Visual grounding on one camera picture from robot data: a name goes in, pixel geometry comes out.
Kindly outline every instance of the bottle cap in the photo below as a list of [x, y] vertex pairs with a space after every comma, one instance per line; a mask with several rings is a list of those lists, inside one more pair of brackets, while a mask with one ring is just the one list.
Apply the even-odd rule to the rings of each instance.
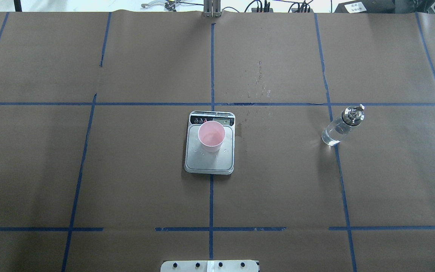
[[342, 119], [345, 124], [349, 126], [358, 126], [365, 118], [364, 109], [366, 107], [362, 104], [358, 106], [350, 106], [342, 112]]

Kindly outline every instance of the pink cup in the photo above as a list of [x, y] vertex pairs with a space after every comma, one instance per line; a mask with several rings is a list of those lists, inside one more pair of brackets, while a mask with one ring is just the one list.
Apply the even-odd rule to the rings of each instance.
[[226, 136], [226, 131], [221, 123], [216, 121], [207, 121], [199, 127], [197, 136], [202, 144], [202, 148], [207, 152], [216, 152]]

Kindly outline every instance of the white sticker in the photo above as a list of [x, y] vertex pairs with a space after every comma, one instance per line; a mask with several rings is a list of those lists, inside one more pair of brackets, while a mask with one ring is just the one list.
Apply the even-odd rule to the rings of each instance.
[[362, 2], [352, 3], [344, 5], [349, 13], [357, 13], [362, 11], [367, 11], [366, 7]]

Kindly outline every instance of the kitchen scale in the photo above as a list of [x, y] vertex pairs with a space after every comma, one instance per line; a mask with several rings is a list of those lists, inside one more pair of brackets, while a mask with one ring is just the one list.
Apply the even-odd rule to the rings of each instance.
[[[221, 111], [193, 111], [188, 119], [188, 136], [184, 168], [190, 173], [229, 175], [234, 170], [234, 123], [235, 115]], [[207, 121], [223, 125], [226, 136], [221, 148], [207, 152], [202, 148], [197, 131]]]

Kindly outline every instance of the clear bottle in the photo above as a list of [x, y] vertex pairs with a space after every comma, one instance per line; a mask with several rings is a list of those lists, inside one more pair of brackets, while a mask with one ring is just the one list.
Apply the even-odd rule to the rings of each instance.
[[340, 143], [355, 127], [365, 118], [366, 107], [360, 104], [355, 107], [348, 107], [340, 116], [337, 116], [321, 133], [321, 139], [329, 146]]

